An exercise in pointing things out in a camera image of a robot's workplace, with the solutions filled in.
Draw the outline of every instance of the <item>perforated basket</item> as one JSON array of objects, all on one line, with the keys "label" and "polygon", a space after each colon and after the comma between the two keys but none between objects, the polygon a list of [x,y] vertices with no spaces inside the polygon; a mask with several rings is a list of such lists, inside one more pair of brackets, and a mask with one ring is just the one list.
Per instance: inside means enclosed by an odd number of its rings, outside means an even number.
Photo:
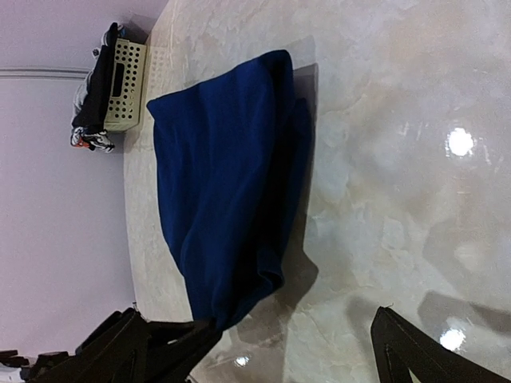
[{"label": "perforated basket", "polygon": [[123,132],[138,125],[144,83],[145,45],[117,39],[109,110],[105,129]]}]

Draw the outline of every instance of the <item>blue cloth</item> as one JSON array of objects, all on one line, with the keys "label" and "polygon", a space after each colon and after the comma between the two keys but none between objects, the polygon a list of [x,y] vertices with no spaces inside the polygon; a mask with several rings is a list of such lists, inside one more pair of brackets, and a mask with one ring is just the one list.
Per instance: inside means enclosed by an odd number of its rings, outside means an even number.
[{"label": "blue cloth", "polygon": [[148,109],[165,240],[194,319],[226,330],[283,285],[311,146],[291,58],[264,54]]}]

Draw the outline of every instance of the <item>beige basket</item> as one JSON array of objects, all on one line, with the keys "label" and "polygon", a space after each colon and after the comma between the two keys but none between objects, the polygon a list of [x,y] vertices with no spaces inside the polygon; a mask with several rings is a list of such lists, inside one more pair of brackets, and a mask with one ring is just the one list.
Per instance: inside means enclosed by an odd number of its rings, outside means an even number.
[{"label": "beige basket", "polygon": [[109,132],[124,132],[139,123],[146,52],[145,45],[117,39],[109,110],[105,118],[105,129]]}]

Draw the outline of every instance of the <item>glossy floor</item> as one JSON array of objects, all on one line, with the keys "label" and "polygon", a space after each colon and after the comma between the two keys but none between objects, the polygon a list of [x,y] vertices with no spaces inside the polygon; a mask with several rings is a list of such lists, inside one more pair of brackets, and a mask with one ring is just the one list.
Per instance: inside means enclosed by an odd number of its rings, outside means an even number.
[{"label": "glossy floor", "polygon": [[[511,378],[511,5],[506,0],[171,0],[149,100],[288,49],[316,115],[287,285],[201,363],[200,382],[376,382],[390,306]],[[153,121],[125,140],[137,301],[190,318],[160,232]]]}]

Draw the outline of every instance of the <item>wall molding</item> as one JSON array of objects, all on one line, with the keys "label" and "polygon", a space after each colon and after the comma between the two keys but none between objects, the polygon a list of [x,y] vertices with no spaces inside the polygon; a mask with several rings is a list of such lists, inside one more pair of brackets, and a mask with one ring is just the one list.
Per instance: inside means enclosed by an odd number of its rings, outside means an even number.
[{"label": "wall molding", "polygon": [[90,69],[83,68],[0,68],[0,80],[72,80],[83,81]]}]

